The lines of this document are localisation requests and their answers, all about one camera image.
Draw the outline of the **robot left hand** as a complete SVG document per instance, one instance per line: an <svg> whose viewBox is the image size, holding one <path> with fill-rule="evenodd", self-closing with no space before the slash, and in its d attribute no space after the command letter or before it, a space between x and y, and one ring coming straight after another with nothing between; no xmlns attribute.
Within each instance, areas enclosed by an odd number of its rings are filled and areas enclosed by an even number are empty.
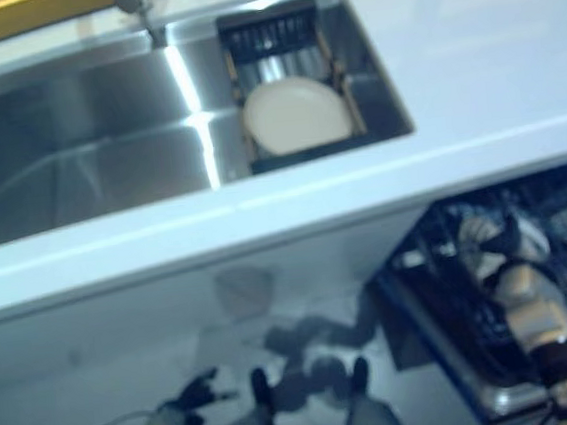
<svg viewBox="0 0 567 425"><path fill-rule="evenodd" d="M175 398L161 403L153 417L161 418L163 425L205 425L199 409L239 396L236 390L214 389L213 381L218 373L218 367L209 367L197 374Z"/></svg>

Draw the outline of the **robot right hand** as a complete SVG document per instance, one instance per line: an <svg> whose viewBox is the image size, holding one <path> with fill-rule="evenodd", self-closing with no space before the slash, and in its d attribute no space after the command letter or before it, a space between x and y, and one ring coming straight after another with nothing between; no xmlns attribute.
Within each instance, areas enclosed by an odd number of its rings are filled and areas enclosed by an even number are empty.
<svg viewBox="0 0 567 425"><path fill-rule="evenodd" d="M515 216L508 215L505 219L505 227L493 238L484 240L480 244L480 249L488 254L501 255L503 264L525 263L526 259L520 253L521 241L522 232L519 230L519 223Z"/></svg>

